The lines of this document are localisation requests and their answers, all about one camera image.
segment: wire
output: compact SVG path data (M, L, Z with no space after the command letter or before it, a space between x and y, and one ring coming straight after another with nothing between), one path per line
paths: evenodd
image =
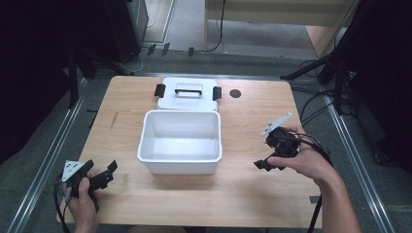
M218 46L221 44L222 37L223 37L223 18L224 18L224 6L225 6L225 4L226 4L226 0L223 0L222 17L221 17L221 30L220 30L221 36L219 38L219 42L214 48L212 48L211 50L205 50L205 52L212 52L212 51L216 50L218 48Z
M64 206L64 210L63 210L63 219L66 218L66 209L69 206L70 201L72 200L72 198L69 199L68 202L66 202L66 205Z
M152 24L146 26L146 28L150 28L150 27L152 27L152 26L155 24L155 20L154 20L154 19L152 19L151 17L149 17L149 21L150 21L150 20L152 21Z
M309 104L312 100L314 100L316 97L318 97L318 96L320 96L320 95L328 95L328 96L331 96L331 94L329 94L330 92L333 92L333 90L325 90L325 91L322 91L322 92L318 92L316 95L312 96L308 101L306 101L306 103L303 105L302 110L300 111L300 121L303 121L303 120L302 120L302 118L303 118L303 113L304 113L306 107L308 106L308 104Z
M327 107L329 107L331 104L332 103L329 103L326 106L321 107L318 111L316 111L315 113L313 113L309 117L305 118L303 121L305 121L305 120L307 120L307 121L302 124L302 127L305 126L306 124L308 124L310 121L312 121L312 119L314 119L314 118L318 117L320 114L322 114L327 109Z
M312 139L313 141L315 141L315 143L316 143L322 150L324 149L324 148L322 147L322 145L321 145L321 142L319 142L315 137L313 137L313 136L311 136L311 135L309 135L309 134L297 134L297 133L293 133L293 135L308 137L308 138Z
M60 218L61 227L63 228L63 232L65 232L65 233L70 233L70 230L69 230L69 228L67 227L66 222L64 221L64 216L63 216L63 214L62 214L61 211L60 211L60 207L59 207L58 199L57 199L58 188L59 188L59 187L61 186L61 184L62 184L62 182L60 181L60 180L61 180L61 176L62 176L62 173L55 178L55 184L54 184L54 189L53 189L52 194L53 194L53 199L54 199L54 206L55 206L55 209L57 210L57 215L58 215L58 217Z
M122 67L123 69L125 69L126 71L132 72L132 73L138 72L138 71L142 70L142 69L143 69L142 53L143 53L145 50L147 50L147 49L141 50L140 53L139 53L139 60L140 60L140 62L141 62L141 65L140 65L139 69L137 69L137 70L130 70L129 68L125 67L125 66L124 66L123 64L121 64L121 63L119 64L119 66Z

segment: gray floor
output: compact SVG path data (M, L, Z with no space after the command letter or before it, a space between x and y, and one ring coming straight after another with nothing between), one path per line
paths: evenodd
M158 44L170 43L171 50L188 50L189 47L203 50L204 0L175 1L167 34L163 43ZM160 9L160 11L149 12L149 17L159 18L157 15L161 15L165 18L167 11L164 7L151 7L157 4L169 6L168 3L148 0L149 9ZM219 21L209 20L208 49L212 49L219 42L219 27ZM151 37L146 41L151 43L152 40ZM215 53L275 56L302 60L318 58L306 29L302 25L242 21L223 23L223 39Z
M165 42L171 50L196 50L203 48L203 0L176 0ZM210 47L218 38L215 21L209 21ZM151 73L173 74L223 74L276 79L299 68L306 59L316 59L307 34L302 26L255 24L249 22L225 22L223 25L223 44L214 54L196 53L188 57L183 52L172 52L162 57L160 51L148 56L136 57L124 64L135 70L136 75ZM27 221L24 232L57 232L60 226L55 220L52 205L52 180L61 170L66 159L76 160L81 154L94 117L86 110L98 110L110 78L115 73L98 66L95 80L89 80L85 101L69 132L59 157L43 188L35 208ZM292 86L303 86L319 90L314 82L296 81ZM313 94L294 91L293 96L300 110ZM0 166L0 229L6 231L13 220L17 208L33 177L48 153L53 138L67 114L69 96L66 95L54 108L48 118L39 126L27 146ZM325 105L323 98L317 98L306 110L307 116ZM412 226L412 176L399 167L382 167L373 158L373 150L361 131L358 121L351 116L343 116L348 131L351 132L360 159L369 174L384 209L390 217L395 230L382 230L376 223L371 208L373 205L365 198L365 191L356 176L348 152L343 145L335 124L326 111L306 126L308 133L316 135L331 149L332 160L342 175L350 191L351 200L360 219L364 232L409 232ZM102 225L99 232L125 232L126 226ZM271 232L305 232L304 229L272 229Z

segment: person's right hand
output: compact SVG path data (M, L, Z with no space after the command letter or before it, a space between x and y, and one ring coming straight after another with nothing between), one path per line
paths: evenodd
M313 143L310 138L299 135L306 134L302 127L286 127L286 129L298 134L300 139ZM296 157L271 156L267 159L267 162L277 167L292 168L297 173L313 179L317 185L320 185L325 178L337 175L334 168L318 152L303 143L300 144L299 153Z
M79 198L72 197L69 202L69 210L76 222L75 233L96 232L99 224L94 203L88 195L89 187L88 178L82 178L79 184Z

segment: black cable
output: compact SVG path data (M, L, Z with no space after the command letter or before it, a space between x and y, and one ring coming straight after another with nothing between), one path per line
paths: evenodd
M58 218L60 219L61 227L63 228L63 232L64 232L64 233L70 233L69 227L67 227L67 224L66 224L66 222L64 221L64 216L63 216L63 214L62 214L61 211L60 211L60 207L59 207L58 199L57 199L58 188L59 188L60 185L61 185L61 181L60 181L61 175L62 175L62 174L58 175L58 176L56 177L56 179L55 179L55 184L54 184L54 189L53 189L53 193L52 193L52 194L53 194L53 197L54 197L55 209L57 210L57 215L58 215Z
M221 44L222 37L223 37L223 18L224 18L224 6L225 6L225 4L226 4L226 0L223 0L222 17L221 17L221 31L220 31L221 36L220 36L219 42L214 48L212 48L211 50L205 50L205 52L212 52L212 51L216 50L218 48L218 46Z
M306 121L306 120L307 120L307 121L304 122L304 123L302 124L302 126L305 126L305 125L308 124L310 121L312 121L312 119L318 117L318 116L319 116L320 114L322 114L322 113L327 109L327 107L329 107L330 105L332 105L332 103L329 103L329 104L321 107L319 110L315 111L315 113L313 113L313 114L310 115L309 117L303 119L301 122Z
M306 101L306 103L303 105L302 110L300 111L300 121L302 121L303 113L304 113L306 107L308 106L308 104L309 104L312 100L314 100L316 97L318 97L318 96L320 96L320 95L328 95L328 96L330 96L330 95L328 94L328 93L330 93L330 92L333 92L333 90L325 90L325 91L319 92L319 93L317 93L316 95L312 96L308 101Z

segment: black stand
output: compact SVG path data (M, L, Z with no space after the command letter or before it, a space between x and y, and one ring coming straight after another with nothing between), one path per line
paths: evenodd
M311 70L325 65L321 74L318 76L318 80L320 84L327 84L333 79L333 77L336 78L333 94L333 106L336 109L337 113L341 115L341 94L344 77L349 72L348 65L350 61L348 61L348 53L350 52L350 45L356 40L355 37L358 30L360 30L361 28L361 23L363 22L363 19L370 13L370 9L372 8L373 4L374 1L360 1L350 26L332 52L290 75L280 77L281 80L294 80Z
M84 48L73 48L69 54L69 80L70 80L70 104L69 109L73 108L76 102L79 100L77 68L85 75L85 78L94 78L96 71L90 62L90 59L96 60L102 65L112 69L116 73L122 76L128 76L121 68L114 65L112 62L107 61L95 52Z

